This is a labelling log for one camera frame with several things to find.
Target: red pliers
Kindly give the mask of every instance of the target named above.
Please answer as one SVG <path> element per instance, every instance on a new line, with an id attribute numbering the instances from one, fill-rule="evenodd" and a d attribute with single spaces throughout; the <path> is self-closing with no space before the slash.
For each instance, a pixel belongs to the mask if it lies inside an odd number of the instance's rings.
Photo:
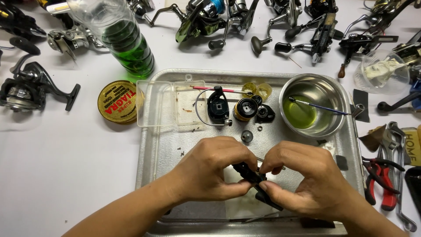
<path id="1" fill-rule="evenodd" d="M 389 178 L 390 166 L 393 166 L 402 172 L 404 172 L 405 169 L 395 162 L 386 159 L 366 159 L 364 157 L 362 159 L 365 161 L 363 162 L 364 167 L 370 174 L 365 181 L 367 185 L 367 189 L 364 190 L 365 199 L 371 205 L 376 204 L 376 199 L 374 197 L 374 181 L 376 181 L 384 188 L 381 208 L 385 211 L 392 211 L 397 202 L 395 194 L 400 194 L 400 192 L 393 188 L 393 184 Z"/>

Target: fingernail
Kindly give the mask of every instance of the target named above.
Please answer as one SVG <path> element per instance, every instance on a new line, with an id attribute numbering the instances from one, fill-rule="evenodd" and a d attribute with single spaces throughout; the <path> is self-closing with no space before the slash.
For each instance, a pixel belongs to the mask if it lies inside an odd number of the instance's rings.
<path id="1" fill-rule="evenodd" d="M 260 182 L 259 186 L 263 189 L 263 191 L 266 191 L 267 189 L 266 184 L 264 184 L 263 182 Z"/>

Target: left hand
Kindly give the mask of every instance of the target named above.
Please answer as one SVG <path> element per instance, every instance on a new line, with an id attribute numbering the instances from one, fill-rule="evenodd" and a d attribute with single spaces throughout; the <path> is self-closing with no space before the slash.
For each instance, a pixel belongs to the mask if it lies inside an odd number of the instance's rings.
<path id="1" fill-rule="evenodd" d="M 241 162 L 257 170 L 257 157 L 233 137 L 201 139 L 183 159 L 166 174 L 170 195 L 181 202 L 224 201 L 244 196 L 253 184 L 224 181 L 224 168 Z"/>

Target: green liquid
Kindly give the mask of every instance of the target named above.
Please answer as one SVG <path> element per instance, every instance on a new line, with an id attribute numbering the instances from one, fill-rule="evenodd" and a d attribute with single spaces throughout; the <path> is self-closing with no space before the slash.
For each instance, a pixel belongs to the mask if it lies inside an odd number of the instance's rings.
<path id="1" fill-rule="evenodd" d="M 311 103 L 311 101 L 304 96 L 292 95 L 297 100 Z M 300 102 L 292 102 L 289 96 L 282 102 L 285 117 L 292 126 L 298 129 L 309 128 L 316 121 L 316 108 L 309 105 L 304 105 Z"/>
<path id="2" fill-rule="evenodd" d="M 146 79 L 155 59 L 137 24 L 120 20 L 105 29 L 102 42 L 131 74 Z"/>

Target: pliers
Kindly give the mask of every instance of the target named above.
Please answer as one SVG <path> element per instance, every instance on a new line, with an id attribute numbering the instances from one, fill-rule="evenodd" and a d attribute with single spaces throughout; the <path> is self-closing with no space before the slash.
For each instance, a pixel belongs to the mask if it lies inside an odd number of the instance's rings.
<path id="1" fill-rule="evenodd" d="M 277 210 L 282 211 L 284 209 L 278 204 L 272 202 L 269 195 L 259 186 L 260 182 L 267 180 L 266 174 L 261 174 L 258 172 L 258 170 L 256 172 L 253 172 L 245 162 L 233 164 L 232 167 L 235 171 L 239 172 L 241 177 L 243 177 L 245 180 L 249 181 L 250 183 L 256 184 L 254 188 L 257 190 L 257 193 L 254 197 L 257 200 L 264 202 Z"/>
<path id="2" fill-rule="evenodd" d="M 365 181 L 367 185 L 367 189 L 364 190 L 365 199 L 371 205 L 376 204 L 376 199 L 374 197 L 374 181 L 376 181 L 384 188 L 381 208 L 385 211 L 392 211 L 397 202 L 395 194 L 400 194 L 400 192 L 393 188 L 393 184 L 389 178 L 390 166 L 393 166 L 402 172 L 405 171 L 405 169 L 395 162 L 386 159 L 366 159 L 364 157 L 362 159 L 365 161 L 363 162 L 363 165 L 369 173 L 369 176 Z"/>

